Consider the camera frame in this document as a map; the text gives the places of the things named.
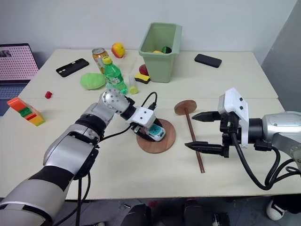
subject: bottle label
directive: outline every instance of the bottle label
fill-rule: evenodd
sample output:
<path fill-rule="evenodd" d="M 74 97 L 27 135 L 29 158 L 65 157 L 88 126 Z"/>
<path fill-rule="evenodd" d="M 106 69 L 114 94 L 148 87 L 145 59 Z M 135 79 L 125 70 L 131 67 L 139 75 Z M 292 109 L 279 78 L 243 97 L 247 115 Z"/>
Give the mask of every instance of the bottle label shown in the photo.
<path fill-rule="evenodd" d="M 123 78 L 121 75 L 118 75 L 116 78 L 109 78 L 110 83 L 113 85 L 117 85 L 123 81 Z"/>

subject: red toy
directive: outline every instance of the red toy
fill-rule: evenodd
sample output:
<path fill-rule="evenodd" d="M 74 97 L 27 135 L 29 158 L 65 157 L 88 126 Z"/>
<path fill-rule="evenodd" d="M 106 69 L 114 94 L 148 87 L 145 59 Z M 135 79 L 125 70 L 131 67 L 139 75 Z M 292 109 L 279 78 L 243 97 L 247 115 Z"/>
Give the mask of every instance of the red toy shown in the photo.
<path fill-rule="evenodd" d="M 47 99 L 50 99 L 51 96 L 52 96 L 52 92 L 47 91 L 46 94 L 45 94 L 45 97 L 46 97 Z"/>

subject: green bottle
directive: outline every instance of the green bottle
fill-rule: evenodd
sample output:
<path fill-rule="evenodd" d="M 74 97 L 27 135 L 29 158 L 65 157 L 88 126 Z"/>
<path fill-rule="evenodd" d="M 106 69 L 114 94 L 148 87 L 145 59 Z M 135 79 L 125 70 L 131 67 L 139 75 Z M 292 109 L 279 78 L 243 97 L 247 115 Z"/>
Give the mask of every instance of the green bottle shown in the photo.
<path fill-rule="evenodd" d="M 104 75 L 108 82 L 123 94 L 127 94 L 127 85 L 124 83 L 120 69 L 112 63 L 109 56 L 103 57 Z"/>

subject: small phone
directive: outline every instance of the small phone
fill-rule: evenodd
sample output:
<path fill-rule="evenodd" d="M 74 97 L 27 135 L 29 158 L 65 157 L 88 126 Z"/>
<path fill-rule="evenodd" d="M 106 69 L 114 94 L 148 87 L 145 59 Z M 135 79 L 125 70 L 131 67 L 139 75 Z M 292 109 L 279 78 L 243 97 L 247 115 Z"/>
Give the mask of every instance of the small phone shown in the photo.
<path fill-rule="evenodd" d="M 77 72 L 78 70 L 86 67 L 89 65 L 89 62 L 85 59 L 81 58 L 76 61 L 73 61 L 70 64 L 67 64 L 63 67 L 57 68 L 56 72 L 61 75 L 62 77 L 67 77 L 68 75 Z"/>
<path fill-rule="evenodd" d="M 201 64 L 208 65 L 208 66 L 216 67 L 216 68 L 218 68 L 222 63 L 221 59 L 213 58 L 213 57 L 206 56 L 203 54 L 198 54 L 196 56 L 196 58 L 194 58 L 194 61 L 201 63 Z"/>

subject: colorful stacking toy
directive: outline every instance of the colorful stacking toy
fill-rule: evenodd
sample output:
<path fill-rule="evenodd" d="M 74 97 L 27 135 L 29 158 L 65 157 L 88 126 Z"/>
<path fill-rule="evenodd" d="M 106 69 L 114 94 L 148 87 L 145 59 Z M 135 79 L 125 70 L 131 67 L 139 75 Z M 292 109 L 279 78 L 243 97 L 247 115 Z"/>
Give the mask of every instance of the colorful stacking toy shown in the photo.
<path fill-rule="evenodd" d="M 38 112 L 30 105 L 26 104 L 23 100 L 21 100 L 18 97 L 7 101 L 7 104 L 11 108 L 19 112 L 23 118 L 25 118 L 27 121 L 30 121 L 35 126 L 39 126 L 40 124 L 45 122 L 40 112 Z"/>

